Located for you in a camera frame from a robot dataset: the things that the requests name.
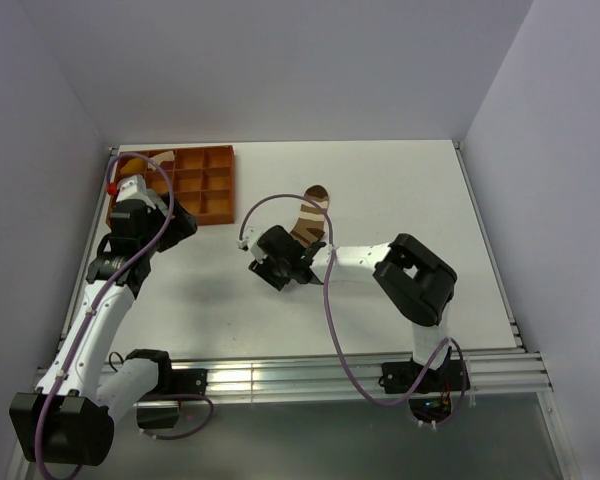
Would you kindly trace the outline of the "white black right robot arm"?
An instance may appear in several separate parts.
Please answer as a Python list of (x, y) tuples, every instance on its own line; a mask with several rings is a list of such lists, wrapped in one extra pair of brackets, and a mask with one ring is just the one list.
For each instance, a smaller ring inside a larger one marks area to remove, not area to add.
[(292, 281), (376, 283), (412, 324), (415, 383), (432, 390), (446, 379), (450, 347), (441, 344), (448, 337), (447, 305), (458, 276), (414, 236), (402, 233), (371, 246), (318, 241), (305, 247), (277, 225), (261, 233), (247, 228), (238, 248), (252, 255), (249, 269), (278, 291)]

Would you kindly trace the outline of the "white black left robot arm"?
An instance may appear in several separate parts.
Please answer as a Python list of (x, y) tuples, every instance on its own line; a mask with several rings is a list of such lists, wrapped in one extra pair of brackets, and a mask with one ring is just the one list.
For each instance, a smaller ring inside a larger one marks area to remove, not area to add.
[(100, 375), (152, 257), (196, 231), (195, 217), (167, 193), (115, 201), (68, 336), (35, 389), (17, 393), (9, 407), (28, 461), (97, 466), (111, 449), (116, 422), (138, 400), (171, 394), (175, 375), (163, 350), (136, 349), (111, 379)]

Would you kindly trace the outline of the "brown striped sock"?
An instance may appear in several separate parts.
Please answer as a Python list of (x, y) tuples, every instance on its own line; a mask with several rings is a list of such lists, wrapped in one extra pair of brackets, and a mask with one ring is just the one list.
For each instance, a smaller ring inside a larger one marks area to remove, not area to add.
[(303, 247), (309, 247), (321, 241), (325, 234), (326, 219), (322, 211), (329, 208), (329, 193), (324, 186), (316, 184), (305, 191), (304, 197), (291, 236)]

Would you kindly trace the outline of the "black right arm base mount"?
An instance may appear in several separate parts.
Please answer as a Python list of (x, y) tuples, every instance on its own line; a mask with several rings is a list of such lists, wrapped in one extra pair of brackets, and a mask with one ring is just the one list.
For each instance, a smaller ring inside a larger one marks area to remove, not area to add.
[[(381, 365), (378, 385), (385, 394), (403, 394), (414, 383), (422, 367), (415, 362), (385, 362)], [(469, 392), (471, 383), (465, 364), (460, 360), (448, 360), (439, 370), (428, 369), (415, 390), (415, 397), (408, 400), (411, 414), (424, 423), (439, 423), (448, 419), (454, 411), (453, 394), (461, 397)]]

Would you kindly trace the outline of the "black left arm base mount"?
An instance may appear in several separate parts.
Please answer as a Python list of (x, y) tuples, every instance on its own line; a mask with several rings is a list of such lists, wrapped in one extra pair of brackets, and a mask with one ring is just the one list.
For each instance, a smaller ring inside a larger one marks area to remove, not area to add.
[(144, 395), (136, 407), (136, 423), (140, 429), (166, 431), (176, 426), (183, 403), (201, 401), (206, 393), (208, 370), (175, 369), (166, 388)]

